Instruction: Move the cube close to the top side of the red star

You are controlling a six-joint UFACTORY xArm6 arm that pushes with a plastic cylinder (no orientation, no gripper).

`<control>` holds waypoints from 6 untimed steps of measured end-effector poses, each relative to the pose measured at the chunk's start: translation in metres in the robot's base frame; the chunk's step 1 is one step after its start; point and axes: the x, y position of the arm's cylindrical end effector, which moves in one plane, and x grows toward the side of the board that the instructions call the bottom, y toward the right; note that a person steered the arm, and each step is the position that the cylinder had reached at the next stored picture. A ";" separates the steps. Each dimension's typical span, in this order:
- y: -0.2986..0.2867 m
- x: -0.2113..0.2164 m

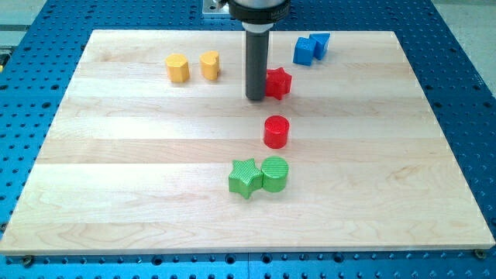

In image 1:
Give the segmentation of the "black robot arm end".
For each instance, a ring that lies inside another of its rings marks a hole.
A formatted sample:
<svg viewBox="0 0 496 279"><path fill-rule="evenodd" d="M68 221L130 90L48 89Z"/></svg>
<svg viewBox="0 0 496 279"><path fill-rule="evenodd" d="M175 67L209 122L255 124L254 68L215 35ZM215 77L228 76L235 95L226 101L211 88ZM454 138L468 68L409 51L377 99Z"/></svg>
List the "black robot arm end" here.
<svg viewBox="0 0 496 279"><path fill-rule="evenodd" d="M228 0L229 14L251 33L264 33L290 11L290 0Z"/></svg>

